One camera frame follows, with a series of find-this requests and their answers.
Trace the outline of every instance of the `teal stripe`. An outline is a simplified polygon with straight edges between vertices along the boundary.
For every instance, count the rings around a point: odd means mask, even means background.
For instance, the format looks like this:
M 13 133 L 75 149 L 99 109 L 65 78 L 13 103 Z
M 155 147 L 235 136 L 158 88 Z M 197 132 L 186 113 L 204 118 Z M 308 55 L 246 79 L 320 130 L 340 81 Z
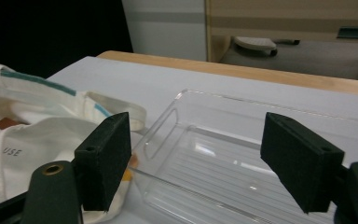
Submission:
M 100 104 L 95 104 L 94 106 L 95 109 L 101 111 L 101 113 L 103 113 L 106 117 L 111 116 L 112 114 L 107 111 L 103 106 L 101 106 Z
M 26 81 L 31 81 L 34 83 L 38 83 L 38 84 L 42 84 L 45 86 L 48 86 L 50 88 L 56 89 L 58 91 L 63 91 L 65 93 L 68 93 L 72 96 L 76 96 L 76 91 L 69 89 L 61 84 L 55 83 L 55 82 L 50 82 L 45 80 L 42 77 L 34 77 L 34 76 L 30 76 L 30 75 L 26 75 L 23 73 L 18 73 L 18 72 L 8 72 L 8 71 L 1 71 L 1 76 L 2 77 L 14 77 L 17 79 L 22 79 L 22 80 L 26 80 Z

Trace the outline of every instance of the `floor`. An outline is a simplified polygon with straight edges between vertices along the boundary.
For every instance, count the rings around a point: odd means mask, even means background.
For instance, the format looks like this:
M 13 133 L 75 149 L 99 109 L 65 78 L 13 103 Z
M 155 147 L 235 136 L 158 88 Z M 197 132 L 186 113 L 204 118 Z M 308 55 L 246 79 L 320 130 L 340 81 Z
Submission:
M 243 49 L 231 41 L 220 63 L 358 80 L 358 44 L 273 40 L 278 54 Z

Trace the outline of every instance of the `canvas tote bag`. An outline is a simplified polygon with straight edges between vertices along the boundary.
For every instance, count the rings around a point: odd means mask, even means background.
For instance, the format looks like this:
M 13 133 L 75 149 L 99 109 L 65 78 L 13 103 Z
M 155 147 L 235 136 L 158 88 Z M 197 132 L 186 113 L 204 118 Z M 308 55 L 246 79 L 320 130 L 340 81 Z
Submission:
M 39 166 L 71 161 L 98 124 L 124 111 L 130 113 L 131 130 L 142 130 L 146 112 L 138 105 L 93 91 L 74 91 L 0 64 L 0 203 L 25 192 Z M 126 171 L 109 212 L 84 212 L 85 223 L 117 215 L 130 180 Z

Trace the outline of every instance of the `black foam pad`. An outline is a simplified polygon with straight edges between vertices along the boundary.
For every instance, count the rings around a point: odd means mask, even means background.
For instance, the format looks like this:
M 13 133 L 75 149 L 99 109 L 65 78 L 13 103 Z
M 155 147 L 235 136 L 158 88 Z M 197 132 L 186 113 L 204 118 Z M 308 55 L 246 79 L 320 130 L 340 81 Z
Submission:
M 342 150 L 294 119 L 267 113 L 260 153 L 304 213 L 327 211 Z

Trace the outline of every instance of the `wooden table edge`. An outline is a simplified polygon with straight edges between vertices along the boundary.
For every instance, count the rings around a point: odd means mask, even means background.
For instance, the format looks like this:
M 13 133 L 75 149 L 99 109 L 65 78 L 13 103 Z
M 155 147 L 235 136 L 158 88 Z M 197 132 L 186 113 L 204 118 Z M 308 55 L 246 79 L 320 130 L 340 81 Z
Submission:
M 207 63 L 112 50 L 106 51 L 98 55 L 97 57 L 128 63 L 156 65 L 162 67 L 210 73 L 220 76 L 241 77 L 319 90 L 358 94 L 358 80 L 345 78 L 321 77 L 315 75 L 306 75 L 222 63 Z

